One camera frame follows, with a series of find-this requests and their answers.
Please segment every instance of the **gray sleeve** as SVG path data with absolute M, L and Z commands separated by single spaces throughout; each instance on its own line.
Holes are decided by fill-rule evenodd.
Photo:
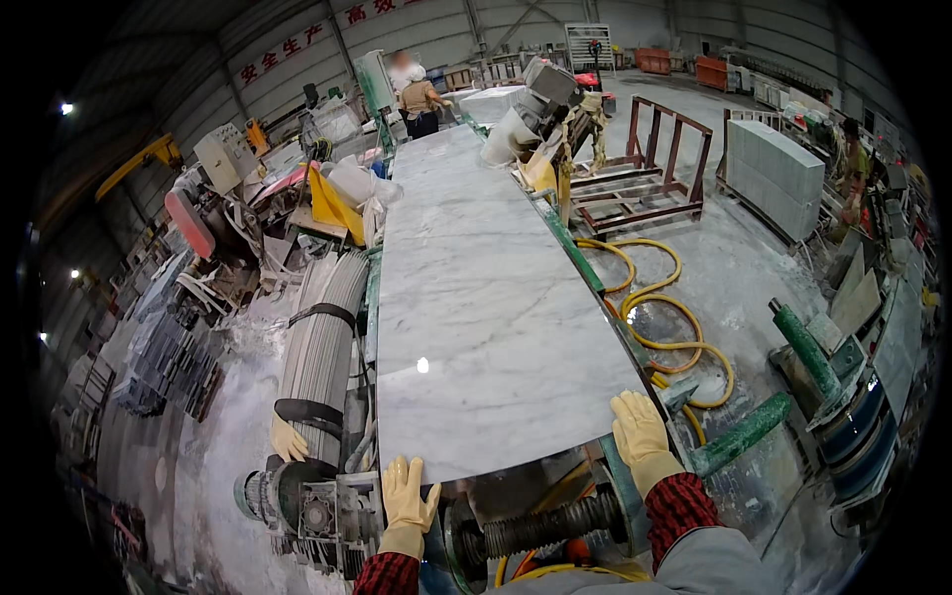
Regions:
M 772 595 L 781 589 L 743 533 L 708 526 L 685 534 L 671 547 L 652 583 L 569 571 L 504 585 L 499 591 L 506 595 Z
M 781 592 L 744 534 L 723 526 L 684 535 L 664 556 L 655 581 L 677 593 Z

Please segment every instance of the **red plaid sleeve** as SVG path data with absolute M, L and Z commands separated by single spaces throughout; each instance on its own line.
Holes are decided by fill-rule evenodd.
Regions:
M 417 595 L 420 561 L 388 551 L 370 556 L 354 581 L 354 595 Z
M 694 473 L 678 473 L 662 479 L 648 492 L 645 506 L 651 521 L 648 541 L 655 573 L 667 551 L 686 532 L 700 526 L 724 526 L 714 502 L 704 491 L 701 478 Z

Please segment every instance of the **gloved hand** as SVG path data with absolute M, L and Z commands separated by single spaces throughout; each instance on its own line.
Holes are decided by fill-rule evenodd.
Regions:
M 384 509 L 387 511 L 387 530 L 380 540 L 377 553 L 395 551 L 417 560 L 423 559 L 423 534 L 429 531 L 440 502 L 440 484 L 429 489 L 426 502 L 420 498 L 423 459 L 414 457 L 407 467 L 401 455 L 390 462 L 384 471 Z
M 303 463 L 307 456 L 307 440 L 280 415 L 274 411 L 271 413 L 271 447 L 285 463 L 290 463 L 291 459 Z
M 667 449 L 664 422 L 651 399 L 626 390 L 611 400 L 611 410 L 618 418 L 611 423 L 615 445 L 631 468 L 631 478 L 642 499 L 665 477 L 684 472 Z

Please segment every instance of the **marble countertop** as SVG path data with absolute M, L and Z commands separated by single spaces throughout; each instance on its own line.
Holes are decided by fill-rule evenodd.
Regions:
M 611 431 L 644 385 L 542 217 L 457 127 L 400 146 L 377 356 L 381 461 L 424 483 L 533 461 Z

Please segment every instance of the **worker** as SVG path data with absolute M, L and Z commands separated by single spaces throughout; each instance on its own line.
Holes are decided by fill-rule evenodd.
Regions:
M 413 73 L 421 73 L 420 76 L 422 78 L 426 76 L 426 69 L 413 60 L 410 52 L 406 50 L 394 51 L 390 57 L 390 70 L 387 74 L 390 76 L 390 84 L 393 85 L 393 92 L 396 93 L 398 99 L 400 98 L 400 94 L 404 92 L 404 89 L 407 88 L 407 85 L 410 84 L 410 75 Z M 399 110 L 400 117 L 404 119 L 404 124 L 406 124 L 407 111 L 402 107 L 400 107 Z
M 641 574 L 592 567 L 579 540 L 571 540 L 566 554 L 576 565 L 545 573 L 543 564 L 524 579 L 510 581 L 500 593 L 546 595 L 662 595 L 672 593 L 730 593 L 769 595 L 780 589 L 761 565 L 760 557 L 737 529 L 725 527 L 701 478 L 687 473 L 667 449 L 664 422 L 651 400 L 626 390 L 611 400 L 617 419 L 611 429 L 622 460 L 631 470 L 652 527 L 647 538 L 654 557 L 654 582 Z M 416 593 L 423 557 L 423 535 L 436 514 L 440 487 L 420 499 L 423 461 L 404 457 L 384 472 L 384 508 L 389 526 L 377 555 L 364 562 L 355 582 L 355 594 Z
M 410 84 L 400 93 L 400 108 L 407 112 L 407 134 L 413 140 L 436 132 L 440 127 L 437 111 L 441 106 L 449 108 L 453 105 L 440 97 L 425 75 L 419 69 L 411 72 Z
M 863 193 L 870 173 L 869 156 L 860 143 L 859 122 L 846 118 L 843 122 L 843 136 L 846 137 L 846 167 L 838 184 L 840 195 L 846 199 L 842 211 L 843 220 L 852 225 L 860 219 L 864 208 Z

